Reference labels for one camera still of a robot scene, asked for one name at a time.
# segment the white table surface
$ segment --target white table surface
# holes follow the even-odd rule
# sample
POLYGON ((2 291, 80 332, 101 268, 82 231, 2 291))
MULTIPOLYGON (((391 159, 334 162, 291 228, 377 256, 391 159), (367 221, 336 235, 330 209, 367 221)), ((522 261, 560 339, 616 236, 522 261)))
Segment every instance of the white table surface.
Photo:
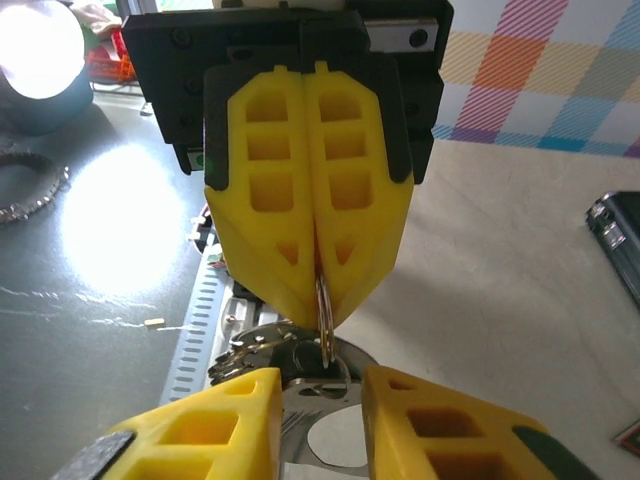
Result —
MULTIPOLYGON (((640 189, 640 161, 437 141, 395 270, 338 335, 535 417, 603 479, 640 478, 611 442, 640 418, 640 313, 584 225, 616 189, 640 189)), ((364 463, 359 415, 327 424, 317 452, 364 463)))

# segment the perforated metal strip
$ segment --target perforated metal strip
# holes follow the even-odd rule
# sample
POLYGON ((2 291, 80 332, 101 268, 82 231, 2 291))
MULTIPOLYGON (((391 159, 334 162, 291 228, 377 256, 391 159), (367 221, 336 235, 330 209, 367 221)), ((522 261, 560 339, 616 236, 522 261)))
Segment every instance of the perforated metal strip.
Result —
POLYGON ((205 382, 224 288, 230 281, 223 269, 207 264, 208 250, 202 255, 160 405, 201 391, 205 382))

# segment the bright light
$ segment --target bright light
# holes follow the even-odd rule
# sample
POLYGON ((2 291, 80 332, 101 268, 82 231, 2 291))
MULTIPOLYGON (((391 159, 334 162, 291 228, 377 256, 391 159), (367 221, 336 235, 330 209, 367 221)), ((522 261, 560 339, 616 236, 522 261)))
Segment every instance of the bright light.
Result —
POLYGON ((80 24, 57 1, 40 0, 0 10, 0 69, 19 94, 58 95, 84 65, 80 24))
POLYGON ((139 145, 121 146, 71 178, 61 220, 65 256, 104 295, 157 287, 178 262, 187 212, 168 174, 139 145))

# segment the plaid fabric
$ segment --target plaid fabric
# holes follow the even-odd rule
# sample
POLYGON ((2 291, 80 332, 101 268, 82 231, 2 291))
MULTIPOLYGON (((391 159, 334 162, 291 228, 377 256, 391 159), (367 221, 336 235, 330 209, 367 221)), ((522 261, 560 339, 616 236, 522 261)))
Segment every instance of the plaid fabric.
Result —
POLYGON ((436 138, 640 158, 640 0, 453 0, 436 138))

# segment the black device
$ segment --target black device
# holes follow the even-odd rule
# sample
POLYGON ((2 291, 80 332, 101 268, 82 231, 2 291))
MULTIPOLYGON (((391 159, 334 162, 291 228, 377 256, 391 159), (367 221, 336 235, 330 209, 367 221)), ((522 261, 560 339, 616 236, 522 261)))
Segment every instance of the black device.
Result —
POLYGON ((145 98, 184 173, 203 169, 206 150, 206 183, 226 188, 227 99, 275 65, 304 73, 323 60, 378 95, 394 181, 413 172, 422 182, 444 87, 438 70, 453 18, 446 0, 346 0, 331 12, 287 2, 225 6, 134 15, 123 27, 145 98))
POLYGON ((586 221, 640 308, 640 192, 606 193, 586 221))

